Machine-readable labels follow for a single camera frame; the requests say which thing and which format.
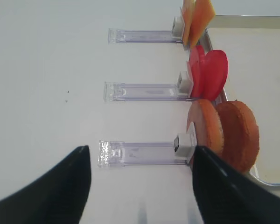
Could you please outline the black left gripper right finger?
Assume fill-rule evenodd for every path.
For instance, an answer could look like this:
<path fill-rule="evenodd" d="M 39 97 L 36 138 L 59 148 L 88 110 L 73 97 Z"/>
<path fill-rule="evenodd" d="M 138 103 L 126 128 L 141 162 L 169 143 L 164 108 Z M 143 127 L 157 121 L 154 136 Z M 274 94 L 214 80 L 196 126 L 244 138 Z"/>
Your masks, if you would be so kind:
<path fill-rule="evenodd" d="M 204 146 L 196 146 L 192 185 L 206 224 L 280 224 L 280 197 L 253 183 Z"/>

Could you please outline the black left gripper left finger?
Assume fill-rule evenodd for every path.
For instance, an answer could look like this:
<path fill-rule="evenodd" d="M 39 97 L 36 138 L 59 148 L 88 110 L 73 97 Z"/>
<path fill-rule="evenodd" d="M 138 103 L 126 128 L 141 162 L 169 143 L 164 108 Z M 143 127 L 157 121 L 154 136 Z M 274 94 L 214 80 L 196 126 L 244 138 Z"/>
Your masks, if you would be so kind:
<path fill-rule="evenodd" d="M 90 188 L 90 149 L 80 146 L 43 176 L 0 200 L 0 224 L 78 224 Z"/>

